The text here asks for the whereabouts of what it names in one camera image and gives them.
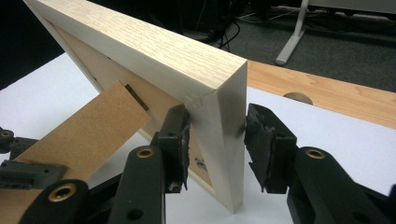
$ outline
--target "gray carpet floor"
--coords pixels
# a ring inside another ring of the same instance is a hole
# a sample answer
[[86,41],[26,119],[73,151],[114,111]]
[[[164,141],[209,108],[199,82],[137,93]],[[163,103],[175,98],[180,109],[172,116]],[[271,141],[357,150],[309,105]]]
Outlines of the gray carpet floor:
[[[273,18],[289,9],[272,10]],[[230,52],[249,60],[274,61],[294,31],[297,12],[260,22],[260,18],[237,20],[239,35],[230,42]],[[396,22],[385,17],[338,13],[309,13],[305,34],[284,66],[384,91],[396,92]],[[227,36],[237,32],[230,25]]]

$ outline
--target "wooden table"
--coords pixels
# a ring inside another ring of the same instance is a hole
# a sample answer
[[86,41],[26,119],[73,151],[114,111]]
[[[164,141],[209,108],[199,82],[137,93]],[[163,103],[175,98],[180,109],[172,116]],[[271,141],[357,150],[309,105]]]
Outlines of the wooden table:
[[322,107],[396,129],[396,93],[381,91],[282,67],[248,62],[247,84],[278,95],[303,93]]

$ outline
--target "wooden tabletop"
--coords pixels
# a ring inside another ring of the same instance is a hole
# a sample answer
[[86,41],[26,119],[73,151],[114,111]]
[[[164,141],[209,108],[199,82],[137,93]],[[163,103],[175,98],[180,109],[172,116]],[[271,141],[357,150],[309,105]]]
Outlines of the wooden tabletop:
[[300,92],[315,106],[396,129],[396,93],[248,62],[247,84],[277,95]]

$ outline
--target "white work surface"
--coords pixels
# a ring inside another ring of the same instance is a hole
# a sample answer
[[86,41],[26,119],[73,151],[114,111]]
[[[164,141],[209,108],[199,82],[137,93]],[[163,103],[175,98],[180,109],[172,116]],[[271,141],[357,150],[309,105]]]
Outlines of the white work surface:
[[[97,94],[64,54],[0,91],[0,127],[40,139]],[[297,136],[299,147],[332,153],[356,182],[386,195],[396,183],[396,130],[251,88],[247,101],[273,110]],[[119,174],[128,152],[147,142],[136,134],[93,175],[90,186]],[[167,223],[292,223],[286,195],[261,193],[249,161],[246,153],[244,203],[236,214],[189,178],[189,190],[166,196]]]

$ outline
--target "wooden picture frame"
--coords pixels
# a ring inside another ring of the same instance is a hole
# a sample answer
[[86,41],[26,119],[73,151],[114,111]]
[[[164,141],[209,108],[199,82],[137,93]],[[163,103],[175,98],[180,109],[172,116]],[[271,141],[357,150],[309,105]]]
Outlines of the wooden picture frame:
[[129,84],[158,131],[180,103],[191,114],[190,176],[232,213],[242,202],[247,60],[80,0],[24,0],[99,91]]

